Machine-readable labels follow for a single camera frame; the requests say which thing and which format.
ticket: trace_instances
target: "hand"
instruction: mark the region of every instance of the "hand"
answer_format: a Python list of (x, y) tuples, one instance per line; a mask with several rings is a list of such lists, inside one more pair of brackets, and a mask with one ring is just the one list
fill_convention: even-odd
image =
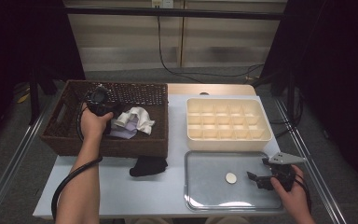
[[(292, 167), (296, 175), (303, 177), (303, 172), (297, 166), (292, 165)], [(303, 180), (298, 176), (296, 176), (296, 180), (303, 183)], [(279, 180), (275, 177), (271, 178), (271, 184), (281, 197), (284, 208), (286, 208), (287, 212), (297, 223), (315, 223), (310, 215), (306, 193), (296, 181), (289, 192), (284, 190)]]
[(82, 105), (83, 114), (81, 117), (81, 132), (83, 133), (84, 139), (88, 138), (99, 138), (103, 135), (103, 130), (106, 127), (106, 122), (113, 117), (113, 113), (107, 113), (102, 117), (96, 116), (92, 113), (86, 104)]

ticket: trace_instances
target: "stainless steel tray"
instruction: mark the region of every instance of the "stainless steel tray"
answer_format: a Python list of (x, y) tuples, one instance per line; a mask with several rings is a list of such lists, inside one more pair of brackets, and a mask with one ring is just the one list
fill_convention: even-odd
[[(271, 175), (262, 162), (262, 152), (189, 151), (185, 160), (185, 198), (187, 206), (198, 210), (282, 210), (274, 190), (259, 189), (247, 171)], [(234, 184), (226, 174), (237, 177)]]

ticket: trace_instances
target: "brown wicker basket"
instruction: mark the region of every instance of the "brown wicker basket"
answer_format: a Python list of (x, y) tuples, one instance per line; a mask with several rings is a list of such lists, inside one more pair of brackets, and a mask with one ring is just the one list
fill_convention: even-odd
[(68, 80), (46, 129), (40, 135), (60, 156), (77, 156), (82, 142), (76, 131), (77, 109), (87, 91), (103, 85), (111, 92), (110, 101), (120, 101), (130, 109), (143, 107), (155, 121), (150, 135), (138, 132), (132, 139), (104, 136), (100, 152), (106, 157), (137, 158), (168, 155), (168, 88), (167, 84), (112, 83)]

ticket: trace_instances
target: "person's arm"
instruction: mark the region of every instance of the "person's arm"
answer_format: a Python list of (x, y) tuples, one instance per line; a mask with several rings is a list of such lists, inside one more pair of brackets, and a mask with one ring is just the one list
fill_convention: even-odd
[[(71, 172), (98, 158), (103, 130), (112, 117), (112, 113), (97, 117), (88, 109), (84, 110), (81, 118), (83, 145)], [(99, 223), (99, 208), (100, 181), (97, 164), (77, 175), (65, 186), (58, 202), (56, 223)]]
[[(295, 165), (292, 165), (292, 167), (297, 175), (303, 177), (303, 172), (298, 167)], [(296, 177), (296, 180), (298, 180), (300, 183), (303, 183), (303, 180), (298, 176)], [(306, 193), (300, 185), (295, 182), (292, 186), (292, 189), (289, 192), (286, 192), (277, 178), (272, 177), (271, 184), (281, 197), (284, 208), (286, 208), (290, 216), (295, 219), (296, 223), (315, 223), (313, 217), (310, 215), (310, 211), (307, 205)]]

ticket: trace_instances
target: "crumpled white fabric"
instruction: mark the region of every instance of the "crumpled white fabric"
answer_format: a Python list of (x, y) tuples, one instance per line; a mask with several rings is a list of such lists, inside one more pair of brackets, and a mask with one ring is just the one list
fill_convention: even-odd
[(149, 113), (142, 107), (133, 107), (131, 110), (127, 112), (123, 112), (114, 123), (117, 126), (125, 127), (129, 120), (133, 119), (134, 117), (138, 118), (138, 123), (136, 124), (136, 129), (151, 134), (152, 133), (152, 126), (155, 124), (154, 120), (150, 120)]
[(138, 118), (130, 119), (125, 127), (117, 126), (115, 124), (115, 119), (112, 119), (112, 129), (110, 131), (111, 136), (120, 137), (125, 139), (131, 139), (133, 136), (136, 135), (138, 130), (136, 129), (136, 124), (138, 123)]

